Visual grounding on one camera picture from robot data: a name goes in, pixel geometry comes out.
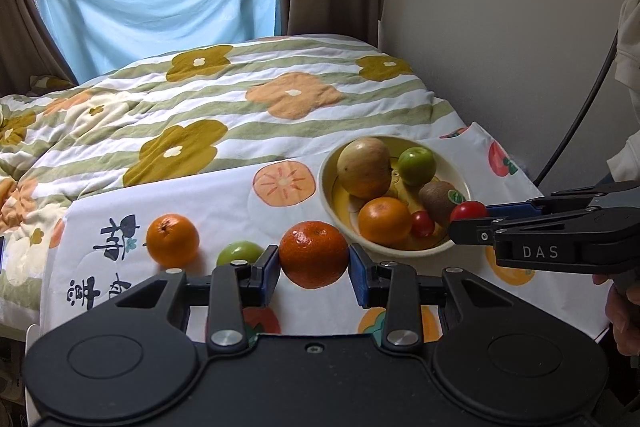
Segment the right hand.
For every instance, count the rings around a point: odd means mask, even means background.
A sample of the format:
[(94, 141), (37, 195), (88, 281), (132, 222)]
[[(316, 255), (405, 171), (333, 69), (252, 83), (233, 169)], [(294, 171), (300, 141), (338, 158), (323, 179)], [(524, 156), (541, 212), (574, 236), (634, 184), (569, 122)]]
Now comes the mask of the right hand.
[(627, 357), (639, 354), (639, 282), (635, 281), (621, 294), (614, 285), (608, 291), (605, 316), (613, 327), (618, 351)]

